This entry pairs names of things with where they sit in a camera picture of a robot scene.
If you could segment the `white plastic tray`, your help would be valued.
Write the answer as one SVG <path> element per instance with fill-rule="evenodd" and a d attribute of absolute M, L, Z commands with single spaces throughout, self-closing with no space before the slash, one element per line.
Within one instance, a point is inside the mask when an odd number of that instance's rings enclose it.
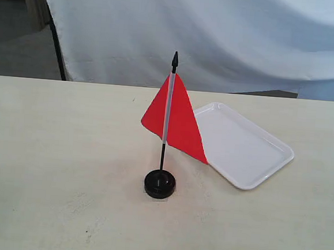
<path fill-rule="evenodd" d="M 194 115 L 208 163 L 238 189 L 254 189 L 294 159 L 290 146 L 224 103 Z"/>

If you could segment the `black round flag base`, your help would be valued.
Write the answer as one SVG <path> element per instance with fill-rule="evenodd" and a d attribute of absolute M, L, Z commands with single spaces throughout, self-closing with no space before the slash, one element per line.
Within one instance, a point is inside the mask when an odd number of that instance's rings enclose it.
<path fill-rule="evenodd" d="M 166 199 L 170 197 L 176 187 L 175 177 L 165 170 L 153 170 L 145 176 L 145 192 L 155 199 Z"/>

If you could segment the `black stand pole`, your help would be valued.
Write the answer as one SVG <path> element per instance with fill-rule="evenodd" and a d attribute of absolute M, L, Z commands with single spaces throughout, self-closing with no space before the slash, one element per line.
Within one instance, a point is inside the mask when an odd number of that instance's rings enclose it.
<path fill-rule="evenodd" d="M 62 51 L 61 51 L 61 47 L 60 47 L 60 43 L 59 43 L 59 39 L 58 39 L 58 35 L 57 35 L 57 30 L 54 24 L 54 21 L 52 18 L 50 18 L 50 29 L 51 29 L 51 34 L 52 34 L 52 40 L 53 40 L 53 44 L 54 44 L 54 49 L 55 49 L 55 53 L 56 53 L 56 58 L 57 58 L 57 63 L 58 63 L 58 67 L 59 67 L 59 74 L 60 74 L 60 78 L 62 81 L 66 81 L 66 73 L 65 73 L 65 66 L 64 66 L 64 60 L 62 57 Z"/>

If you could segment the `white backdrop cloth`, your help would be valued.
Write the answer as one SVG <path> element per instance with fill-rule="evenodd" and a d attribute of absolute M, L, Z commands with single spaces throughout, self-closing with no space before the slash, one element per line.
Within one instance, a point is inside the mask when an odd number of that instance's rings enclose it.
<path fill-rule="evenodd" d="M 334 100 L 334 0 L 47 0 L 68 78 Z"/>

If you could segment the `red flag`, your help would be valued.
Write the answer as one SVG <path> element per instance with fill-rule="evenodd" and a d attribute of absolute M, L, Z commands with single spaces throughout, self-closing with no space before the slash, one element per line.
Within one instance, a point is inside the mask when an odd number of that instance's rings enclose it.
<path fill-rule="evenodd" d="M 162 140 L 160 170 L 163 170 L 166 145 L 207 164 L 202 137 L 186 87 L 177 74 L 178 53 L 172 70 L 141 119 L 142 126 Z"/>

